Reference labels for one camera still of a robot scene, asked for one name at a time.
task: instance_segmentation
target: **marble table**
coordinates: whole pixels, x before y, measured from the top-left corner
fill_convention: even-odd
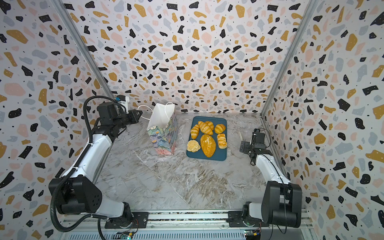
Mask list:
[[[194,116],[177,115],[173,156],[156,154],[146,131],[148,120],[128,126],[112,146],[96,186],[133,210],[241,209],[246,201],[261,202],[265,180],[248,156],[239,152],[240,142],[250,141],[253,129],[262,127],[260,116],[207,115],[227,120],[228,150],[223,162],[187,157]]]

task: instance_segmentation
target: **tray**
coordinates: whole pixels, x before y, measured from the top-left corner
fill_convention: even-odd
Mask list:
[[[227,136],[227,121],[224,118],[212,118],[212,117],[194,117],[192,120],[192,126],[189,130],[192,129],[193,126],[195,126],[199,121],[206,122],[206,121],[211,121],[214,126],[216,127],[217,124],[224,124],[225,126],[225,131],[223,132],[225,134],[225,137],[228,141],[228,136]],[[213,131],[213,139],[215,140],[216,143],[216,151],[213,154],[212,157],[207,157],[204,153],[203,150],[200,148],[197,152],[189,152],[187,151],[187,156],[190,158],[200,158],[200,159],[208,159],[208,160],[216,160],[216,161],[224,161],[227,158],[227,149],[220,149],[217,145],[217,133]],[[199,135],[195,139],[199,145],[200,145],[200,138],[203,136],[204,133],[201,131],[199,132]]]

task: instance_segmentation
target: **pastry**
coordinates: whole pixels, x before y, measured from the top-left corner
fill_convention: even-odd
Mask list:
[[[192,129],[191,129],[191,138],[196,139],[197,136],[199,135],[200,127],[196,124]]]
[[[206,124],[205,122],[199,121],[198,122],[200,131],[204,134],[213,135],[212,129]]]
[[[220,133],[217,135],[217,145],[220,149],[227,148],[227,139],[225,138],[224,133]]]
[[[214,126],[214,123],[213,123],[213,122],[211,122],[211,121],[206,121],[205,123],[212,129],[212,131],[214,130],[215,126]]]
[[[200,148],[201,147],[196,140],[191,140],[187,143],[187,151],[197,152]]]
[[[207,134],[204,134],[203,136],[201,136],[200,145],[201,145],[201,149],[203,150],[203,153],[207,157],[212,157],[216,151],[216,142],[214,138]]]
[[[225,131],[225,125],[224,124],[217,124],[215,127],[215,133],[220,134]]]

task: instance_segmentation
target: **side wall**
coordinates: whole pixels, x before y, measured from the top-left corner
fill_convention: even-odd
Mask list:
[[[64,2],[110,88],[134,107],[255,113],[308,1]]]
[[[265,116],[319,239],[384,239],[383,11],[320,1]]]
[[[1,9],[0,239],[54,239],[48,184],[87,142],[82,104],[103,91],[49,1]]]

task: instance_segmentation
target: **terrazzo wall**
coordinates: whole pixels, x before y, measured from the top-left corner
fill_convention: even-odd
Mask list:
[[[265,117],[319,239],[384,239],[383,11],[319,1]]]
[[[103,91],[49,1],[0,8],[0,239],[54,239],[48,184],[84,147],[82,103]]]
[[[260,111],[308,3],[64,2],[115,94],[184,113]]]

